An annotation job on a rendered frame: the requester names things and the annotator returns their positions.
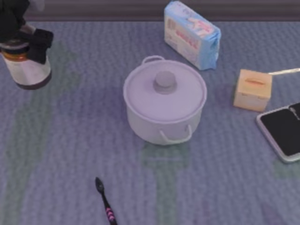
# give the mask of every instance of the orange box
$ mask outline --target orange box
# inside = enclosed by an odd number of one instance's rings
[[[233,105],[263,112],[271,98],[272,78],[270,74],[241,69]]]

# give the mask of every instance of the pot lid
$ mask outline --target pot lid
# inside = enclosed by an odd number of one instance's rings
[[[140,117],[159,123],[194,116],[203,108],[206,95],[205,82],[197,71],[161,56],[145,58],[124,84],[127,106]]]

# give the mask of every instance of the tissue box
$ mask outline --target tissue box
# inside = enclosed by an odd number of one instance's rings
[[[271,98],[272,75],[242,69],[233,105],[263,112]]]
[[[199,70],[217,67],[221,31],[180,1],[165,8],[165,42]]]

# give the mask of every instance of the tissue pack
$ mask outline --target tissue pack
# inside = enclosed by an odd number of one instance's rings
[[[165,8],[165,42],[199,70],[217,67],[221,30],[180,1]]]

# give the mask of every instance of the lid knob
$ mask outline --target lid knob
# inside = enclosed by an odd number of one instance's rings
[[[169,71],[159,72],[155,77],[153,86],[157,93],[163,95],[172,94],[177,88],[175,74]]]

